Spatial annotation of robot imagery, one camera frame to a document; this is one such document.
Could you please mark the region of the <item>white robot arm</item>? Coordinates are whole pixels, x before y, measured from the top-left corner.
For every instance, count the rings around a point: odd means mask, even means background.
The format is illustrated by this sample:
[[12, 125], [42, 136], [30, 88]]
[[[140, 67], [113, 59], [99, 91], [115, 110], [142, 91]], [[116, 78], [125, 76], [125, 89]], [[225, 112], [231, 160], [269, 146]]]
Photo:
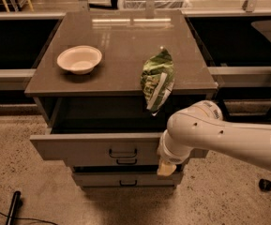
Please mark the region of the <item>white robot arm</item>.
[[170, 116], [159, 140], [157, 174], [173, 174], [194, 149], [219, 152], [271, 172], [271, 125], [227, 122], [216, 103], [197, 102]]

